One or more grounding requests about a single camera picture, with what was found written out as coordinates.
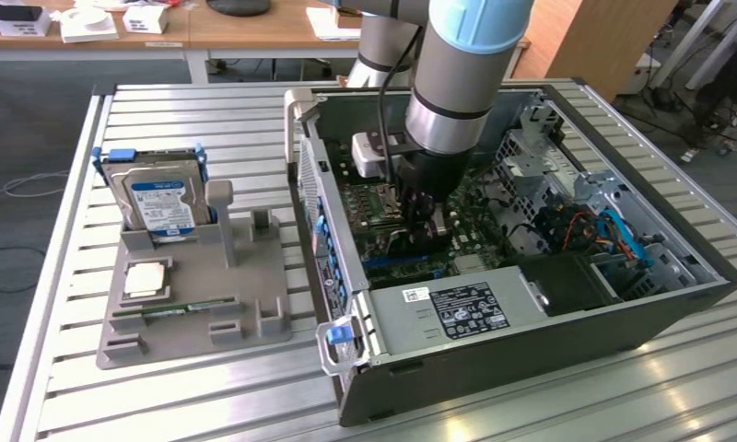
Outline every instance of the gray carpet floor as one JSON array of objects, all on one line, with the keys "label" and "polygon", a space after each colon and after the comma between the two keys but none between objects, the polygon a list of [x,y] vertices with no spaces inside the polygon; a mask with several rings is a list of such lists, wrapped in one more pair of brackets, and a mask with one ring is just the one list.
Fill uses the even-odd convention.
[{"label": "gray carpet floor", "polygon": [[[687,26],[678,29],[676,39]],[[666,58],[670,49],[660,49],[656,58]],[[675,84],[684,82],[710,52],[699,54],[680,71]],[[350,61],[338,61],[335,73],[347,74]],[[298,80],[300,62],[279,62],[279,80]],[[270,81],[270,62],[243,60],[227,74],[212,81]],[[314,64],[307,69],[306,79],[322,79],[320,68]],[[86,118],[90,93],[96,82],[119,84],[188,83],[188,70],[183,62],[82,62],[82,63],[0,63],[0,186],[9,180],[39,172],[67,169],[76,147]],[[651,115],[639,98],[618,102],[624,109],[678,128],[687,115],[658,112]],[[639,128],[651,129],[642,122]],[[648,134],[650,139],[672,156],[679,157],[687,149],[684,141],[663,131]],[[684,167],[699,184],[737,216],[737,152],[719,157],[712,152],[700,154]],[[63,180],[39,182],[33,191],[51,190],[63,185]],[[13,199],[0,195],[0,247],[28,246],[45,249],[60,194],[35,198]],[[0,288],[11,289],[29,285],[39,277],[41,258],[32,251],[0,252]],[[0,365],[9,365],[24,332],[24,322],[33,291],[0,294]],[[8,385],[9,371],[0,370],[0,406]]]}]

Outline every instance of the wooden cabinet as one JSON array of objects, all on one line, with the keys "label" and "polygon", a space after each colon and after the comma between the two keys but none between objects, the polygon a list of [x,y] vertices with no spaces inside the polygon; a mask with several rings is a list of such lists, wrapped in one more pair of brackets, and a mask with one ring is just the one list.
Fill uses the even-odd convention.
[{"label": "wooden cabinet", "polygon": [[536,0],[514,77],[582,77],[606,99],[626,86],[678,0]]}]

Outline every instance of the aluminum profile table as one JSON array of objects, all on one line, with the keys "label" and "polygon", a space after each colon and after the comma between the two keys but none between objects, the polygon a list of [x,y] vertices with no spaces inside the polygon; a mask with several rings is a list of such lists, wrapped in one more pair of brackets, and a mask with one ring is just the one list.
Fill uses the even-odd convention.
[{"label": "aluminum profile table", "polygon": [[[598,94],[546,80],[737,267],[737,221]],[[642,348],[371,425],[338,425],[284,166],[283,94],[302,84],[122,86],[91,101],[0,418],[0,441],[737,440],[737,292]],[[588,169],[606,164],[567,130]],[[96,348],[120,211],[95,145],[210,149],[234,216],[272,207],[295,334],[287,343],[108,371]]]}]

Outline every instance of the robotic arm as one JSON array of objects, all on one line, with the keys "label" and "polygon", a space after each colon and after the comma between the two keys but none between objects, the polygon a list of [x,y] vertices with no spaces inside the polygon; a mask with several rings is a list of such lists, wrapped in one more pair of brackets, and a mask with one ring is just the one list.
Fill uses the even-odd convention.
[{"label": "robotic arm", "polygon": [[526,34],[534,0],[327,3],[368,13],[351,87],[380,86],[399,62],[399,71],[411,71],[412,60],[400,60],[403,48],[418,26],[427,26],[404,134],[392,137],[388,149],[378,137],[359,134],[354,157],[359,170],[370,173],[372,168],[362,168],[360,163],[390,151],[395,167],[384,173],[396,175],[406,218],[411,224],[428,225],[428,238],[436,239],[447,234],[446,200],[463,180],[516,43]]}]

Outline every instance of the white box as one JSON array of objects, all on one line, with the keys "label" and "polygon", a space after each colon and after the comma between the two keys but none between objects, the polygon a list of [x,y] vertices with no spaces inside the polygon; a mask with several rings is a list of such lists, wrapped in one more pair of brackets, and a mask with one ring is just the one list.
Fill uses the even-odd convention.
[{"label": "white box", "polygon": [[636,63],[634,75],[628,80],[626,88],[619,95],[636,95],[644,89],[644,86],[650,84],[648,79],[652,81],[655,73],[659,71],[662,64],[647,53],[642,54],[642,58]]},{"label": "white box", "polygon": [[43,37],[51,24],[49,11],[44,8],[36,21],[0,20],[0,33],[7,37]]},{"label": "white box", "polygon": [[69,9],[65,11],[60,20],[60,35],[64,43],[116,40],[120,38],[112,14],[100,9]]},{"label": "white box", "polygon": [[164,6],[130,6],[123,16],[123,24],[130,32],[164,34],[167,22]]}]

